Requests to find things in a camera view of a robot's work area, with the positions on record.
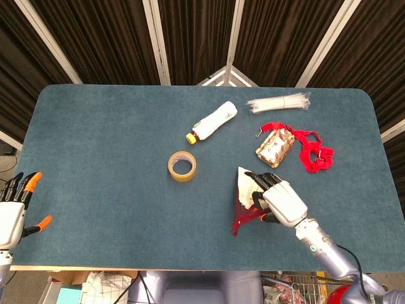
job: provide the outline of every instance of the brown curtain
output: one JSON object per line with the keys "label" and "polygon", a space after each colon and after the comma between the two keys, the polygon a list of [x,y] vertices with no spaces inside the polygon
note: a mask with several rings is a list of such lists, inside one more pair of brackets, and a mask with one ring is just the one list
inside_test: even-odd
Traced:
{"label": "brown curtain", "polygon": [[0,1],[0,130],[24,140],[41,90],[71,82],[13,0]]}
{"label": "brown curtain", "polygon": [[247,0],[234,66],[259,86],[294,87],[343,0]]}
{"label": "brown curtain", "polygon": [[405,217],[405,132],[390,139],[384,144],[390,164],[392,177],[397,188],[402,213]]}
{"label": "brown curtain", "polygon": [[159,84],[142,1],[31,1],[86,84]]}
{"label": "brown curtain", "polygon": [[195,85],[227,64],[235,0],[159,0],[171,84]]}
{"label": "brown curtain", "polygon": [[405,118],[405,1],[361,1],[308,86],[357,87],[381,132]]}

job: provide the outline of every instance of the tape roll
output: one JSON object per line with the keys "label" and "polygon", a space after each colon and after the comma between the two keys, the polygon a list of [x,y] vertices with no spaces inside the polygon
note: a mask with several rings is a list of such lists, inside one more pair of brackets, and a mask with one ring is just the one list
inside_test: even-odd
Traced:
{"label": "tape roll", "polygon": [[[174,167],[175,163],[178,162],[179,160],[187,160],[189,163],[191,163],[191,170],[189,172],[187,172],[186,174],[178,174],[174,171],[173,167]],[[191,153],[186,152],[186,151],[178,151],[178,152],[174,153],[173,155],[171,155],[171,157],[169,158],[168,168],[169,168],[171,177],[173,177],[176,181],[188,182],[196,174],[197,161]]]}

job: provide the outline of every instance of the plastic bottle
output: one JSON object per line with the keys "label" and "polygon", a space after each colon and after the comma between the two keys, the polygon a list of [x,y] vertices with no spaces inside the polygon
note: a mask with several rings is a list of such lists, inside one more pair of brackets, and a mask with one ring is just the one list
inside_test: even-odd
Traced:
{"label": "plastic bottle", "polygon": [[203,141],[210,136],[217,128],[223,125],[228,120],[236,116],[238,110],[233,103],[227,101],[221,105],[216,111],[208,115],[206,118],[196,123],[192,132],[188,133],[185,138],[190,144],[195,144],[198,141]]}

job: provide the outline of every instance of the shopping cart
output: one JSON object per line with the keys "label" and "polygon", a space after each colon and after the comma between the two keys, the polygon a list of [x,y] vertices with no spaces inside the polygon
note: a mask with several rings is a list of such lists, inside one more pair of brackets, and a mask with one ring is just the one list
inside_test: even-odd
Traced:
{"label": "shopping cart", "polygon": [[287,303],[291,304],[323,304],[336,288],[352,283],[328,278],[324,272],[262,272],[262,281],[282,293],[290,289]]}

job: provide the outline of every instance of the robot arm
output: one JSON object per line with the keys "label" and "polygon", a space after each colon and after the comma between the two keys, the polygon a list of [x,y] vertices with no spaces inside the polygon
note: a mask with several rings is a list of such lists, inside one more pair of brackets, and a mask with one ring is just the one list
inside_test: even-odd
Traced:
{"label": "robot arm", "polygon": [[296,229],[297,238],[304,243],[334,279],[349,276],[354,278],[354,282],[342,298],[342,304],[405,303],[405,292],[391,291],[386,294],[378,282],[370,276],[362,274],[359,268],[353,265],[315,219],[307,218],[307,206],[287,181],[271,173],[258,175],[245,172],[245,174],[263,189],[263,199],[274,216],[284,226]]}
{"label": "robot arm", "polygon": [[18,186],[22,177],[22,173],[17,174],[0,191],[0,303],[13,261],[9,251],[17,246],[21,238],[43,231],[52,221],[52,215],[48,215],[41,223],[24,228],[25,213],[42,174],[34,172]]}

